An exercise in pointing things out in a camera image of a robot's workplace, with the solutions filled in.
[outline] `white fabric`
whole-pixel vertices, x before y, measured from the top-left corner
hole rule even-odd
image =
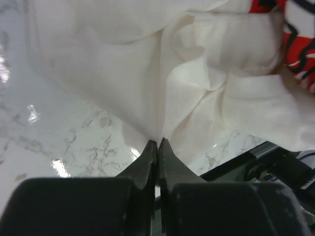
[[[266,76],[281,14],[209,12],[225,2],[33,0],[31,48],[68,88],[147,139],[168,138],[186,164],[235,128],[315,149],[315,116]]]

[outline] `marble surface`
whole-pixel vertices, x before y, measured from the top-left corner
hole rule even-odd
[[[27,178],[115,176],[142,151],[117,117],[34,71],[27,11],[26,0],[0,0],[0,212]],[[234,131],[189,167],[200,175],[263,142]]]

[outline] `black plastic part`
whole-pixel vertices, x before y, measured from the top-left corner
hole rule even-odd
[[[311,235],[294,195],[280,184],[178,184],[170,205],[168,236]]]
[[[206,182],[192,172],[174,154],[167,139],[163,139],[158,152],[159,185],[161,191],[161,215],[162,232],[169,234],[172,221],[169,217],[172,206],[169,203],[169,195],[176,184],[179,183],[204,183]]]
[[[151,235],[157,150],[149,141],[115,178],[24,181],[2,216],[0,235]]]
[[[127,235],[131,179],[39,178],[13,193],[1,236]]]

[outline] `wrinkled fabric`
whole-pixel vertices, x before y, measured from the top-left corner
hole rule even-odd
[[[168,138],[186,164],[233,129],[314,149],[314,119],[268,75],[281,57],[281,13],[218,13],[223,4],[33,0],[31,48],[67,88],[145,139]]]

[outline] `red patterned fabric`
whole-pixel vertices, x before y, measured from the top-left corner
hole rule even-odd
[[[284,13],[283,61],[302,87],[315,93],[315,3],[312,0],[253,0],[249,13],[279,5]]]

